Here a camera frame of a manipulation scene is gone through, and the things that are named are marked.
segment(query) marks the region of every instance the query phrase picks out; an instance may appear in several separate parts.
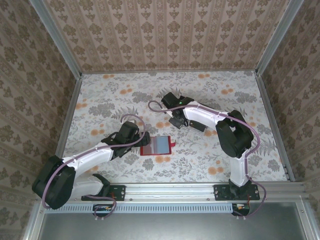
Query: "ventilation slot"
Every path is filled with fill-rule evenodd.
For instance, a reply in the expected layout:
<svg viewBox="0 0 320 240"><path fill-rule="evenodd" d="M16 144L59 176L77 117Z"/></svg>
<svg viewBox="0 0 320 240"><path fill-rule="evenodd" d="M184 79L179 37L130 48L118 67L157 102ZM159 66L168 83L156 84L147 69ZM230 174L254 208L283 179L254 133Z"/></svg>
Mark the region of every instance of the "ventilation slot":
<svg viewBox="0 0 320 240"><path fill-rule="evenodd" d="M46 209L46 214L93 213L93 203L67 203L59 209ZM129 214L192 214L192 213L232 213L231 203L121 203L116 206L114 213Z"/></svg>

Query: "black bracket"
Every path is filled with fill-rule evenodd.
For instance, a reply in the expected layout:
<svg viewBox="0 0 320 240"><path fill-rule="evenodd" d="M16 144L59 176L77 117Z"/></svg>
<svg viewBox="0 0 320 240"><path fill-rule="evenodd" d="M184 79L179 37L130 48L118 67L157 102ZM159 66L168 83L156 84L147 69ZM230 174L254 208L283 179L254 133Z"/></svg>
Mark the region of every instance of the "black bracket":
<svg viewBox="0 0 320 240"><path fill-rule="evenodd" d="M214 199L216 201L247 201L260 200L258 186L248 181L244 186L238 187L229 179L229 184L213 185Z"/></svg>
<svg viewBox="0 0 320 240"><path fill-rule="evenodd" d="M112 146L133 143L139 138L139 127L130 121L126 121L124 124L122 124L119 131L110 134L108 137L102 139L101 142ZM127 154L131 150L131 148L146 146L150 143L150 141L150 134L146 131L142 140L135 145L125 147L111 147L111 149L113 150L113 156L111 160L117 157L121 158L123 155Z"/></svg>
<svg viewBox="0 0 320 240"><path fill-rule="evenodd" d="M99 179L103 187L100 192L95 195L95 197L108 197L113 198L116 201L124 201L126 196L126 186L125 185L111 185L110 182L98 173L93 174L97 179ZM82 201L105 201L105 199L94 199L87 196L81 197Z"/></svg>
<svg viewBox="0 0 320 240"><path fill-rule="evenodd" d="M206 127L207 127L206 125L203 125L202 123L197 122L197 121L193 121L193 120L190 121L189 126L194 128L194 129L199 130L200 132L204 132L206 130Z"/></svg>
<svg viewBox="0 0 320 240"><path fill-rule="evenodd" d="M192 101L194 101L194 99L190 97L180 96L180 98L177 98L172 92L167 93L161 99L161 102L167 109L172 109L178 106L185 106ZM182 126L189 126L189 122L186 119L184 110L182 108L172 111L172 117L169 119L169 123L171 123L178 129L180 129Z"/></svg>

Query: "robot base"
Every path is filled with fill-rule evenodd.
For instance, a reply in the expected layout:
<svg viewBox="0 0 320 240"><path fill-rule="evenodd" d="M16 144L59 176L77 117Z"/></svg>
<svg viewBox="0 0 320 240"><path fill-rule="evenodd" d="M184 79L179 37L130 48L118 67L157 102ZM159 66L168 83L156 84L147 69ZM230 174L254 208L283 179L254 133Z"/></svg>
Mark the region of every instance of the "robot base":
<svg viewBox="0 0 320 240"><path fill-rule="evenodd" d="M260 200L258 186L248 181L245 185L239 187L230 179L229 184L213 185L214 199L216 201L247 201Z"/></svg>
<svg viewBox="0 0 320 240"><path fill-rule="evenodd" d="M105 179L103 176L100 174L93 174L96 178L98 178L102 184L103 187L101 191L95 195L96 197L109 197L115 199L117 202L118 201L124 201L125 196L126 196L126 186L125 185L111 185L110 182ZM90 198L88 196L82 196L81 197L82 201L105 201L105 199L94 199Z"/></svg>

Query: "floral wallpaper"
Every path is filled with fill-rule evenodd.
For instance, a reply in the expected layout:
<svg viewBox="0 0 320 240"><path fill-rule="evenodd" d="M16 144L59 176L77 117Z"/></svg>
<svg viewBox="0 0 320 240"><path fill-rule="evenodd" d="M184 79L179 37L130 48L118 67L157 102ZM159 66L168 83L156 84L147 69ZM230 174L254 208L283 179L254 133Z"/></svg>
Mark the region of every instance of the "floral wallpaper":
<svg viewBox="0 0 320 240"><path fill-rule="evenodd" d="M289 0L45 0L83 73L254 69Z"/></svg>
<svg viewBox="0 0 320 240"><path fill-rule="evenodd" d="M320 220L320 1L305 0L262 75L298 181Z"/></svg>
<svg viewBox="0 0 320 240"><path fill-rule="evenodd" d="M133 148L89 173L99 173L111 183L228 181L230 157L219 146L214 129L178 129L168 122L168 114L149 110L150 100L160 101L168 92L216 110L240 111L261 137L261 147L248 159L250 176L258 181L287 180L253 71L85 74L64 155L93 147L120 129L123 114L132 113L143 118L151 136L171 136L176 142L172 154L140 156ZM143 129L141 122L136 124Z"/></svg>
<svg viewBox="0 0 320 240"><path fill-rule="evenodd" d="M0 1L0 239L28 223L35 176L55 149L75 79L31 4Z"/></svg>

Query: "gray panel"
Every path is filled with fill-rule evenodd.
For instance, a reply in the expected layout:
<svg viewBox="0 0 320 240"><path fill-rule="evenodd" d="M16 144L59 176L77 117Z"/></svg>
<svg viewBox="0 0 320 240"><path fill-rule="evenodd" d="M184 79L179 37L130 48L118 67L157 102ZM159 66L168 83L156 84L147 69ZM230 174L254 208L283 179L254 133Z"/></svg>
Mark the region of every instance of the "gray panel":
<svg viewBox="0 0 320 240"><path fill-rule="evenodd" d="M46 214L40 240L304 240L295 203L266 203L243 220L230 213Z"/></svg>

